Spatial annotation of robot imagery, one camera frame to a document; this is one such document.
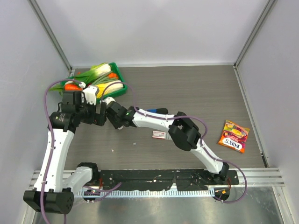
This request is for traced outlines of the dark blue stapler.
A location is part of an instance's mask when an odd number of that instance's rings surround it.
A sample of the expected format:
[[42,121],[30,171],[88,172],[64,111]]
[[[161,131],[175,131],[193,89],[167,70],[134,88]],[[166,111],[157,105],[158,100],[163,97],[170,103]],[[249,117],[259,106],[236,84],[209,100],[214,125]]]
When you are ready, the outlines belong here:
[[157,114],[168,114],[168,109],[166,108],[148,109],[147,111]]

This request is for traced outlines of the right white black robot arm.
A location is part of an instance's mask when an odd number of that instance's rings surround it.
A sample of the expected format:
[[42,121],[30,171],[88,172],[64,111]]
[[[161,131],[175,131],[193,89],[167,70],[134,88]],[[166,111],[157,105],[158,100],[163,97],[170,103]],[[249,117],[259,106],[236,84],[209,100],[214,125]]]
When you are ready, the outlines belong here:
[[105,116],[116,129],[131,126],[168,133],[176,147],[191,152],[205,165],[214,183],[222,184],[227,180],[228,163],[206,145],[198,126],[185,113],[158,114],[133,106],[127,109],[111,101],[106,105]]

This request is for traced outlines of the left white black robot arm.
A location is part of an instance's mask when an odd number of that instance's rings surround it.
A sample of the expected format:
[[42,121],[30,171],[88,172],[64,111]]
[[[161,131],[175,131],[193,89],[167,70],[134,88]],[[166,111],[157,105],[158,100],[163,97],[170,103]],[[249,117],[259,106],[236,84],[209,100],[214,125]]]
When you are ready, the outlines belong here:
[[82,91],[66,91],[58,110],[49,116],[52,127],[48,131],[48,143],[40,174],[32,190],[26,190],[23,200],[37,212],[68,214],[74,204],[74,196],[84,185],[95,186],[100,179],[98,167],[92,162],[80,163],[75,172],[63,179],[68,150],[76,128],[80,123],[95,124],[96,86]]

